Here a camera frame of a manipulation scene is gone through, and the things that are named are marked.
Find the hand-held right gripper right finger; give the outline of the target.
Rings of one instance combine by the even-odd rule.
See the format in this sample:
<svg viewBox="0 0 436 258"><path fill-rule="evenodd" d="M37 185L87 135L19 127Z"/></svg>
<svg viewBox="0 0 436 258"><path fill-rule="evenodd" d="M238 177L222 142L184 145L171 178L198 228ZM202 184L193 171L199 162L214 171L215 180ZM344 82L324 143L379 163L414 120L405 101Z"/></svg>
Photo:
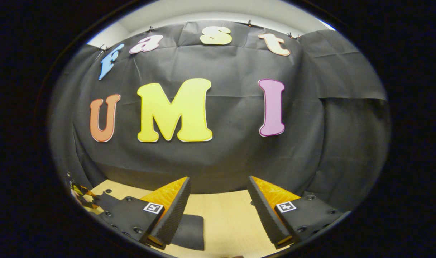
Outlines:
<svg viewBox="0 0 436 258"><path fill-rule="evenodd" d="M349 214L313 194L300 197L252 175L248 177L248 192L276 249L303 242Z"/></svg>

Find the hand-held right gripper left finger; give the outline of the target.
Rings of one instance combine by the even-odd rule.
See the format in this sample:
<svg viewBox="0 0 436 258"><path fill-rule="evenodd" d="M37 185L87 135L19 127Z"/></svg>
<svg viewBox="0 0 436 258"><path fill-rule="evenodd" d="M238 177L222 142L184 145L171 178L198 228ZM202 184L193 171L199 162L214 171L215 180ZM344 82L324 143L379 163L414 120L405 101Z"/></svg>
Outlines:
<svg viewBox="0 0 436 258"><path fill-rule="evenodd" d="M98 219L139 243L164 250L176 233L190 192L190 179L180 178L142 198L127 196L104 209Z"/></svg>

